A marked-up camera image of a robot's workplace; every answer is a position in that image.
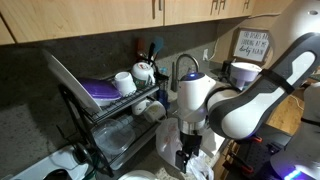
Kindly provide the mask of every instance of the faucet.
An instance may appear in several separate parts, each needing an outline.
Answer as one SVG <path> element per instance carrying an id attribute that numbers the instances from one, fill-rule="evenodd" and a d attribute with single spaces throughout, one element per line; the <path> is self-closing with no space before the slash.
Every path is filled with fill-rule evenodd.
<path id="1" fill-rule="evenodd" d="M 199 63 L 196 60 L 196 58 L 194 58 L 193 56 L 191 56 L 190 54 L 181 54 L 178 59 L 177 59 L 177 64 L 176 64 L 176 69 L 175 69 L 175 73 L 172 73 L 172 86 L 171 86 L 171 90 L 174 92 L 178 91 L 178 78 L 179 78 L 179 68 L 180 68 L 180 61 L 182 58 L 187 57 L 189 59 L 191 59 L 195 66 L 196 66 L 196 72 L 199 71 Z"/>

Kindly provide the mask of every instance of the dish rack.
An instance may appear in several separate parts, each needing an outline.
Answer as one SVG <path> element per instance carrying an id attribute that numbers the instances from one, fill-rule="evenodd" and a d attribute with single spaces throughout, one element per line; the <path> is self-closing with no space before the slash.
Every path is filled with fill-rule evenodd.
<path id="1" fill-rule="evenodd" d="M 141 147 L 143 147 L 154 135 L 155 130 L 158 127 L 158 123 L 149 123 L 140 116 L 133 117 L 132 121 L 126 120 L 126 118 L 118 117 L 119 121 L 124 125 L 131 126 L 135 132 L 135 140 L 133 143 L 123 152 L 118 155 L 106 155 L 97 146 L 91 129 L 104 120 L 119 115 L 126 108 L 132 104 L 143 100 L 147 96 L 152 96 L 159 87 L 157 85 L 150 85 L 143 89 L 138 89 L 135 93 L 130 94 L 127 97 L 122 97 L 108 106 L 101 107 L 102 111 L 94 112 L 90 108 L 84 107 L 83 103 L 75 97 L 71 90 L 63 84 L 59 85 L 60 93 L 70 111 L 72 121 L 80 133 L 83 141 L 89 144 L 90 149 L 93 149 L 99 157 L 102 166 L 97 169 L 100 173 L 107 174 L 113 177 L 113 170 L 117 170 L 129 160 Z"/>

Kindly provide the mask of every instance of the gray wall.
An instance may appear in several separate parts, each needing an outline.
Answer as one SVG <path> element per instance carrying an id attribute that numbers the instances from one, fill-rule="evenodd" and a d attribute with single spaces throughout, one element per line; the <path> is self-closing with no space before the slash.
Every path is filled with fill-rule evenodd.
<path id="1" fill-rule="evenodd" d="M 209 57 L 213 53 L 215 22 L 0 46 L 0 178 L 16 174 L 65 146 L 56 125 L 67 135 L 74 132 L 58 92 L 59 82 L 47 69 L 41 48 L 76 77 L 103 78 L 135 63 L 136 38 L 144 38 L 148 49 L 155 36 L 164 38 L 157 62 L 159 67 L 167 67 L 169 74 L 171 63 L 182 53 L 196 57 L 200 70 L 209 73 L 202 54 L 204 49 L 209 50 Z"/>

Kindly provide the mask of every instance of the wooden sign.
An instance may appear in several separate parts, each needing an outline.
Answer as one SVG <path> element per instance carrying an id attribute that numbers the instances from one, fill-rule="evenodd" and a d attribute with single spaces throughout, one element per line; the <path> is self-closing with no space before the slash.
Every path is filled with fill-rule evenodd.
<path id="1" fill-rule="evenodd" d="M 239 29 L 239 36 L 233 54 L 235 57 L 263 62 L 268 51 L 268 31 Z"/>

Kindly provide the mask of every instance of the cabinet door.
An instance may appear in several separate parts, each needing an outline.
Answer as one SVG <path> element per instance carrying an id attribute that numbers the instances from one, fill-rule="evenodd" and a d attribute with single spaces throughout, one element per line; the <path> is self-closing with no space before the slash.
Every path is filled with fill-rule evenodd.
<path id="1" fill-rule="evenodd" d="M 217 11 L 214 19 L 250 16 L 254 3 L 255 0 L 220 0 L 219 11 Z"/>
<path id="2" fill-rule="evenodd" d="M 0 17 L 0 45 L 13 43 L 14 40 Z"/>
<path id="3" fill-rule="evenodd" d="M 165 0 L 165 25 L 213 20 L 218 0 Z"/>
<path id="4" fill-rule="evenodd" d="M 163 26 L 159 0 L 0 0 L 17 42 Z"/>

